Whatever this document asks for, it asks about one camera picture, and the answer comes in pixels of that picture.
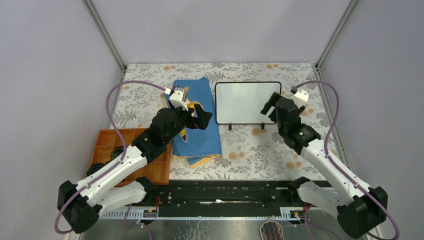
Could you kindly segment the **black framed whiteboard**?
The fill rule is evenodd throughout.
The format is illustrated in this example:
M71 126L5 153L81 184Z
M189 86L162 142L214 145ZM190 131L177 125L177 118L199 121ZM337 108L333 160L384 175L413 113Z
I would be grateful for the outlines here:
M278 81L218 82L214 86L215 120L219 125L272 125L261 110L281 90Z

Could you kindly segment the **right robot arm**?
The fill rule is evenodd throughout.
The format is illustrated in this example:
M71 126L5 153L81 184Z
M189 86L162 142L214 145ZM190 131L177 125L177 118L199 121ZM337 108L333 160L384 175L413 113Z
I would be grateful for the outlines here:
M337 219L351 238L358 239L387 219L388 195L382 187L372 188L354 175L325 147L324 140L300 114L309 95L305 91L286 98L272 93L261 114L277 124L284 143L310 162L331 184L333 191L319 187L306 177L289 185L287 201L293 206L308 203Z

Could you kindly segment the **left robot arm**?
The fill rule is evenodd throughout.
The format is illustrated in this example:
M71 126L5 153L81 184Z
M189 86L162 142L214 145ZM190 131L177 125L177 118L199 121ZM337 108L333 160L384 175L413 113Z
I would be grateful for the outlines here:
M146 177L139 177L127 186L116 188L116 185L162 155L185 128L205 130L212 116L198 103L187 109L181 106L160 109L150 127L130 145L125 145L119 156L77 183L67 180L60 185L54 230L58 234L80 234L115 209L139 202L144 206L152 204L155 186Z

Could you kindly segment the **blue cartoon cloth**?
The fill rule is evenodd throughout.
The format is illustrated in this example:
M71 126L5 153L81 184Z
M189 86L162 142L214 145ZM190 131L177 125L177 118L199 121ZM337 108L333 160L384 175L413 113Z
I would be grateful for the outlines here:
M203 110L213 114L205 130L184 128L172 142L172 154L175 158L185 159L194 168L222 155L219 127L214 118L216 108L209 80L201 79L175 80L172 88L188 90L186 104L195 110L194 104L200 104Z

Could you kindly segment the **orange wooden compartment tray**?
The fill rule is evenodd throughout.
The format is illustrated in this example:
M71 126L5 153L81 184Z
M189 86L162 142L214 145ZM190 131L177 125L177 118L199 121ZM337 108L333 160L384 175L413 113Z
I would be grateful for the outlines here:
M134 149L130 149L132 141L138 137L144 128L124 128L120 129L120 133L125 142L122 142L114 129L101 129L98 132L97 140L91 157L91 164L104 163L106 170L110 168L108 165L114 159L121 159L124 146L126 146L125 163L129 160L139 159L141 154ZM133 169L125 178L117 183L117 187L122 187L135 181L137 178L146 177L154 185L168 185L170 181L170 163L172 158L172 144L169 143L165 151L150 163L142 160L139 165L141 168Z

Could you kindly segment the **black roll in tray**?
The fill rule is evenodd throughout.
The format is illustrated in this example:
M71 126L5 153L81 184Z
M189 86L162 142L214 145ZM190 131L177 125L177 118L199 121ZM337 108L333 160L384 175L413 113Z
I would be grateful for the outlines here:
M90 175L94 174L95 172L103 168L104 166L105 164L102 162L92 163L86 171L86 176L89 177Z

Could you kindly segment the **striped object at bottom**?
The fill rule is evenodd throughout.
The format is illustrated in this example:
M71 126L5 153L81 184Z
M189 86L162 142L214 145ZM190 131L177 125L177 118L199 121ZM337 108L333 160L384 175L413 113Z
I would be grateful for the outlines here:
M284 240L283 228L274 219L275 216L272 215L259 226L258 232L261 240Z

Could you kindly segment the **black mounting rail base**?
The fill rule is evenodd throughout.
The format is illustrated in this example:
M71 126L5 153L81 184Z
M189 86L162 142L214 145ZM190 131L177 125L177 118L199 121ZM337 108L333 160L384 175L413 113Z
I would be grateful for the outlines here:
M120 207L103 219L259 221L274 216L302 221L304 204L289 185L287 180L171 180L156 187L150 203Z

